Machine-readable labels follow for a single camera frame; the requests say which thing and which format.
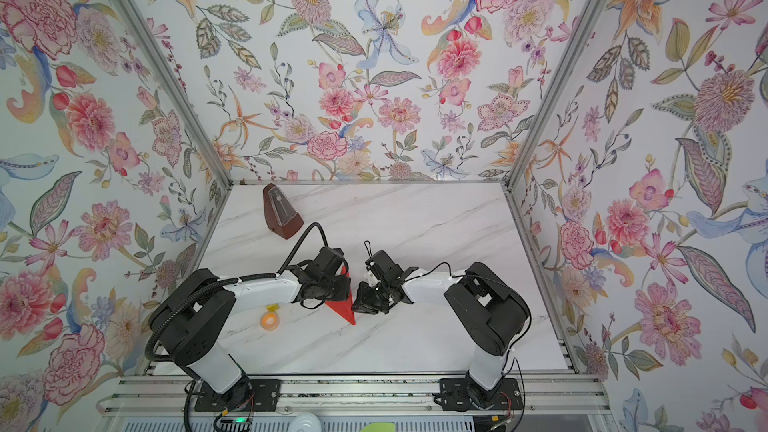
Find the red square paper sheet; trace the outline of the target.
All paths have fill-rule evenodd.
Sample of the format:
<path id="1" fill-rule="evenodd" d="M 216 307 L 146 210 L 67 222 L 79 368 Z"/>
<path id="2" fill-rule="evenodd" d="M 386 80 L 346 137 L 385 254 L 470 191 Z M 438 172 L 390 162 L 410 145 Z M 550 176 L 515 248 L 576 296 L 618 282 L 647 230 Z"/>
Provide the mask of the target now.
<path id="1" fill-rule="evenodd" d="M 342 265 L 339 274 L 335 278 L 350 278 L 346 265 Z M 325 302 L 325 305 L 334 311 L 337 315 L 347 321 L 350 325 L 356 324 L 355 312 L 352 309 L 353 297 L 352 292 L 350 297 L 344 302 Z"/>

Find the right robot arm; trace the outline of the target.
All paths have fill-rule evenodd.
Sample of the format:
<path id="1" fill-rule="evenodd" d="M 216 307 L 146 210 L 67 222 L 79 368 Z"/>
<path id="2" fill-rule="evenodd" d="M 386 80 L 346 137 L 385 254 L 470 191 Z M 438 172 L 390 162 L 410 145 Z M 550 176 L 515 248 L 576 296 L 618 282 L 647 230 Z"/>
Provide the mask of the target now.
<path id="1" fill-rule="evenodd" d="M 458 273 L 446 262 L 431 269 L 403 268 L 379 250 L 365 266 L 369 280 L 358 286 L 356 313 L 387 314 L 400 303 L 450 307 L 475 344 L 467 387 L 487 397 L 498 391 L 509 354 L 527 333 L 532 317 L 518 292 L 481 262 Z"/>

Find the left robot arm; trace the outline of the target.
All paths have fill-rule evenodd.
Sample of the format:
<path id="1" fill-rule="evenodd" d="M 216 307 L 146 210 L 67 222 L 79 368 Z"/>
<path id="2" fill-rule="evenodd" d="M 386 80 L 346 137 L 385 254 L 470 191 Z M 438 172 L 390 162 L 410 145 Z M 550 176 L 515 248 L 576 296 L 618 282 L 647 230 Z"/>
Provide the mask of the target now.
<path id="1" fill-rule="evenodd" d="M 247 376 L 219 341 L 229 317 L 273 304 L 344 302 L 347 268 L 341 249 L 324 246 L 281 273 L 222 279 L 198 269 L 151 315 L 145 357 L 173 363 L 220 396 L 242 394 Z"/>

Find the brown wooden metronome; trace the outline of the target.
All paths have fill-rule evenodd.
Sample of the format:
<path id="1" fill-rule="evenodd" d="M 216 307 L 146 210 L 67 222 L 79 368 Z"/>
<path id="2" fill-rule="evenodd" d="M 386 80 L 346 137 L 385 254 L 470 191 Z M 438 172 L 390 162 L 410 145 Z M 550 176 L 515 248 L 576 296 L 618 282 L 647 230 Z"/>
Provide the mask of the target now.
<path id="1" fill-rule="evenodd" d="M 275 184 L 269 184 L 262 195 L 267 228 L 286 240 L 296 235 L 304 221 L 283 191 Z"/>

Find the green object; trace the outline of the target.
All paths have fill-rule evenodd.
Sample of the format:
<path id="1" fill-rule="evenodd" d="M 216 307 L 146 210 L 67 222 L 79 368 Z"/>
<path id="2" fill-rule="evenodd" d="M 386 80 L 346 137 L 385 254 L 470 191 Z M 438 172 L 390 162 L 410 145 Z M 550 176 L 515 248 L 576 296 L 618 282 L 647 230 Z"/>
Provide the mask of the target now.
<path id="1" fill-rule="evenodd" d="M 392 422 L 374 422 L 365 425 L 360 432 L 396 432 L 397 427 Z"/>

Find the white round object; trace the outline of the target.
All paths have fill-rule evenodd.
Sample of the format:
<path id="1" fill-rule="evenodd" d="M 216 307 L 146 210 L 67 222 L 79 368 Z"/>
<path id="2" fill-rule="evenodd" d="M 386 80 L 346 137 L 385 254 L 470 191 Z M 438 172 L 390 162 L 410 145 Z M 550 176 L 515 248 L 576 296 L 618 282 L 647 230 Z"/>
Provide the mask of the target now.
<path id="1" fill-rule="evenodd" d="M 322 432 L 323 424 L 318 416 L 312 413 L 300 413 L 289 424 L 288 432 Z"/>

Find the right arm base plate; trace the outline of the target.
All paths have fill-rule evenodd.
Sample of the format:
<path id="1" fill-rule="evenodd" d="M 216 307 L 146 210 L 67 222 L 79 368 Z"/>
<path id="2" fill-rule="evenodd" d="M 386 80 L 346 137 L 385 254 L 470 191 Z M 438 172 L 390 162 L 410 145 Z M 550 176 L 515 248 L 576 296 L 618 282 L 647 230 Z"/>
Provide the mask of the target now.
<path id="1" fill-rule="evenodd" d="M 468 376 L 440 379 L 438 385 L 433 400 L 443 411 L 517 412 L 524 409 L 524 393 L 513 378 L 502 378 L 491 390 L 485 390 Z"/>

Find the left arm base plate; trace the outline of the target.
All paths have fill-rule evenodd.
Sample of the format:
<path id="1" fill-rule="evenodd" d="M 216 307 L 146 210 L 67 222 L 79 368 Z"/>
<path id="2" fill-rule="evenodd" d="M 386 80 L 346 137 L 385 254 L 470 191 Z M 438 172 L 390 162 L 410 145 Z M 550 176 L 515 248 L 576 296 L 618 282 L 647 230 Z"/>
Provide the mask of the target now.
<path id="1" fill-rule="evenodd" d="M 282 381 L 279 379 L 241 379 L 231 389 L 218 393 L 203 383 L 195 401 L 195 412 L 275 412 Z"/>

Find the aluminium front rail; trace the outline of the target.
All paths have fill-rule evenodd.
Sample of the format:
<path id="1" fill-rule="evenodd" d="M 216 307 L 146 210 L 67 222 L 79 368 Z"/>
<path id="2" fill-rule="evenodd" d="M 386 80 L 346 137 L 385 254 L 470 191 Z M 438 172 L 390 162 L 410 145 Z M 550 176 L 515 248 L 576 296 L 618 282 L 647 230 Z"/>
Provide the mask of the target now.
<path id="1" fill-rule="evenodd" d="M 249 411 L 261 415 L 312 412 L 318 415 L 437 415 L 451 413 L 445 397 L 455 395 L 444 386 L 456 374 L 372 375 L 253 375 L 258 402 Z M 139 376 L 120 379 L 114 391 L 99 400 L 102 416 L 178 415 L 188 380 L 181 376 Z M 498 403 L 477 409 L 468 398 L 459 400 L 453 414 L 502 415 L 521 405 L 530 415 L 609 415 L 609 399 L 597 378 L 590 375 L 534 372 L 517 381 L 518 388 L 500 396 Z"/>

